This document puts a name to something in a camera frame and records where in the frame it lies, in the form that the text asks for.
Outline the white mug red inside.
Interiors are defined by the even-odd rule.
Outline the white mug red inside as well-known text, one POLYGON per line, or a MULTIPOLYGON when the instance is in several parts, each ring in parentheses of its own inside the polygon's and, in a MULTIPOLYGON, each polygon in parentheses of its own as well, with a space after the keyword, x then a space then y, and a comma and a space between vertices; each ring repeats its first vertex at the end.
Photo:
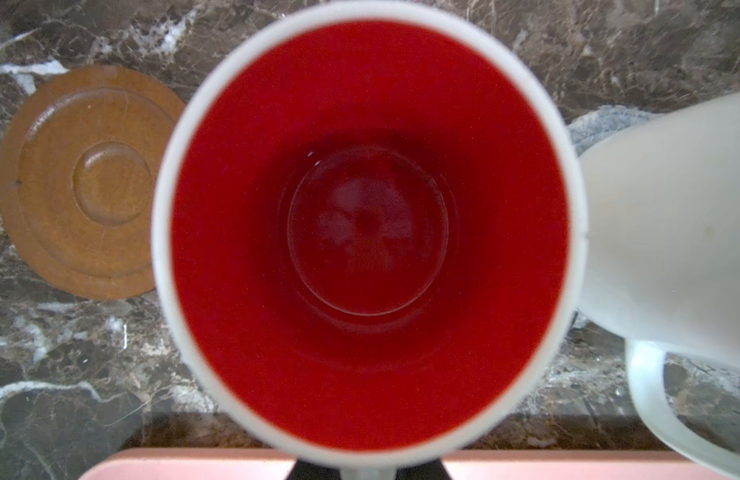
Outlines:
POLYGON ((505 45, 430 6, 344 1, 203 81, 151 240, 171 334, 223 412, 341 479, 396 479, 538 383, 587 233, 566 125, 505 45))

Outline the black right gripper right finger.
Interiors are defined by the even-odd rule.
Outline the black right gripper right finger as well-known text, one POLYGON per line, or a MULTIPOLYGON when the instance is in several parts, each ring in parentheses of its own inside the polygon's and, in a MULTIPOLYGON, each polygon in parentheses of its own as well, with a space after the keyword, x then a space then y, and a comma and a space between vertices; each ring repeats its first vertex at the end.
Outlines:
POLYGON ((424 464, 401 468, 396 472, 396 480, 451 480, 441 459, 424 464))

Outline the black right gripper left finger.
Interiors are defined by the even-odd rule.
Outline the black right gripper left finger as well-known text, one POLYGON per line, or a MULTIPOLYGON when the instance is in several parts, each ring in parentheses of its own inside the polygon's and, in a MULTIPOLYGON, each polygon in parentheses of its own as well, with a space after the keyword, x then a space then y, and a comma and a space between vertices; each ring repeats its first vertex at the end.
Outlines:
POLYGON ((285 477, 286 480, 341 480, 340 471, 334 468, 297 460, 285 477))

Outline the dark brown wooden coaster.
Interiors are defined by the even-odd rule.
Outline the dark brown wooden coaster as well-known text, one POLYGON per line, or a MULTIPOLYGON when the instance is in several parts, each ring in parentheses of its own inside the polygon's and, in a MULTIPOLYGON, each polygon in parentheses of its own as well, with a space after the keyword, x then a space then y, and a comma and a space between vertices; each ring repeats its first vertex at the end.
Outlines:
POLYGON ((0 146, 0 214, 43 280, 94 300, 154 288, 154 191, 184 107, 162 82, 114 65, 71 70, 24 102, 0 146))

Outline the light blue woven coaster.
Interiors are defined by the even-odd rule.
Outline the light blue woven coaster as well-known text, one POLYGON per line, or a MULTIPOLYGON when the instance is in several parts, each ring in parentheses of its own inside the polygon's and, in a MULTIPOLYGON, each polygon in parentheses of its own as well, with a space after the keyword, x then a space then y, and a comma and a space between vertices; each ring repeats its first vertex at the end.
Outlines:
POLYGON ((568 125, 568 131, 576 154, 581 156, 594 145, 616 133, 659 117, 660 113, 638 108, 604 105, 573 120, 568 125))

